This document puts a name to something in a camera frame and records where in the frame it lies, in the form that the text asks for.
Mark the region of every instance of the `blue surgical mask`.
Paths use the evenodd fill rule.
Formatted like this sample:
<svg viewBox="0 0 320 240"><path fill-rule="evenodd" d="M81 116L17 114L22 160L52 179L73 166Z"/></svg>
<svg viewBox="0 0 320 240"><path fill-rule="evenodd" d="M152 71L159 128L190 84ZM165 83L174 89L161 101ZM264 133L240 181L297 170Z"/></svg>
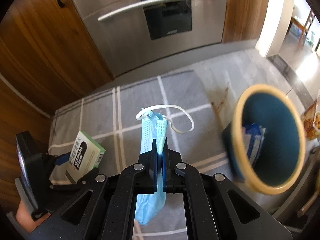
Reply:
<svg viewBox="0 0 320 240"><path fill-rule="evenodd" d="M169 119L169 117L166 117L165 115L156 112L152 112L152 110L167 107L174 107L183 111L192 123L192 128L188 131L193 130L194 123L191 116L179 106L158 105L142 109L140 113L137 114L137 119L142 120L140 154L151 151L153 139L156 139L158 154L162 154L166 138L168 121L170 121L171 127L175 132L180 134L185 133L177 130L172 124L172 120ZM163 191L161 169L161 171L158 172L157 192L155 192L154 194L138 194L137 196L135 219L139 222L139 224L146 225L149 223L149 221L163 208L165 203L165 197L166 194Z"/></svg>

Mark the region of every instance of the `wooden chair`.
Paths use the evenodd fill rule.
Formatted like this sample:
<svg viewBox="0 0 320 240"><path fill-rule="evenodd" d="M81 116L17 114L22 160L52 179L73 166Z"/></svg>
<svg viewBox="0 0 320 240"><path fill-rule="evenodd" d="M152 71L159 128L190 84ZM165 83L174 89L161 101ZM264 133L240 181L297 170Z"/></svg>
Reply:
<svg viewBox="0 0 320 240"><path fill-rule="evenodd" d="M302 49L304 46L304 42L306 41L307 34L309 32L310 26L313 23L313 20L315 19L315 14L313 13L312 10L310 10L308 19L306 21L306 24L304 25L304 30L302 31L299 42L298 42L298 49Z"/></svg>

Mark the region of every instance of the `white elastic strap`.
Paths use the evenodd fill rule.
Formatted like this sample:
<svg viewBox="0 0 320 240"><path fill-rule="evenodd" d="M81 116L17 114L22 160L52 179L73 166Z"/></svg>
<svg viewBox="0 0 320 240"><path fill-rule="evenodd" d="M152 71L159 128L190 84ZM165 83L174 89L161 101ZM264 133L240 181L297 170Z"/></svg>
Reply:
<svg viewBox="0 0 320 240"><path fill-rule="evenodd" d="M188 114L182 107L176 106L176 105L157 105L157 106L149 106L149 107L141 110L141 111L137 114L136 118L137 118L137 120L142 120L143 118L146 118L146 117L147 117L149 111L156 110L156 109L163 109L163 108L176 108L176 109L179 109L180 111L182 111L182 112L189 118L189 120L190 120L190 122L191 122L191 124L192 124L192 127L191 127L190 130L185 131L185 132L182 132L182 131L180 131L180 130L178 130L177 128L174 127L173 122L172 122L172 119L170 119L170 118L168 118L168 117L166 117L166 116L164 117L166 120L168 120L168 121L171 123L171 128L172 128L172 130L174 130L176 133L184 134L184 133L187 133L187 132L192 131L193 128L195 127L195 123L193 122L193 119L192 119L191 115Z"/></svg>

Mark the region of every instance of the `brand logo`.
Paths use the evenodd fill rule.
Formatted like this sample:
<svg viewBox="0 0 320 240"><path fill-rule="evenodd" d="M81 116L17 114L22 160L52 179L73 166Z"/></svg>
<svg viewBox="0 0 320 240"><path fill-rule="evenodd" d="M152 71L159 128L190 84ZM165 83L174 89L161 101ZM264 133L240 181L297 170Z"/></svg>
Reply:
<svg viewBox="0 0 320 240"><path fill-rule="evenodd" d="M73 166L75 166L77 170L79 170L79 167L81 165L81 162L82 162L82 159L83 159L83 156L84 156L86 150L87 150L87 144L85 142L82 142L80 144L75 161L73 163Z"/></svg>
<svg viewBox="0 0 320 240"><path fill-rule="evenodd" d="M174 33L176 33L176 32L177 32L177 30L169 31L169 32L167 33L167 35L174 34Z"/></svg>

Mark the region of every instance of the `wood grain panel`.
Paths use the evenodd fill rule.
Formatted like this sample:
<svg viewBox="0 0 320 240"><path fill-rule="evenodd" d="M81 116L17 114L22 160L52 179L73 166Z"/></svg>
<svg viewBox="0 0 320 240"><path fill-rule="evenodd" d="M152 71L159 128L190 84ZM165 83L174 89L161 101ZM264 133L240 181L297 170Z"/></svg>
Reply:
<svg viewBox="0 0 320 240"><path fill-rule="evenodd" d="M227 0L222 42L258 39L269 0Z"/></svg>
<svg viewBox="0 0 320 240"><path fill-rule="evenodd" d="M0 23L0 73L43 111L113 79L71 0L15 0Z"/></svg>
<svg viewBox="0 0 320 240"><path fill-rule="evenodd" d="M0 80L0 205L16 211L20 197L14 179L20 176L15 135L29 130L34 139L48 144L50 120L36 112Z"/></svg>

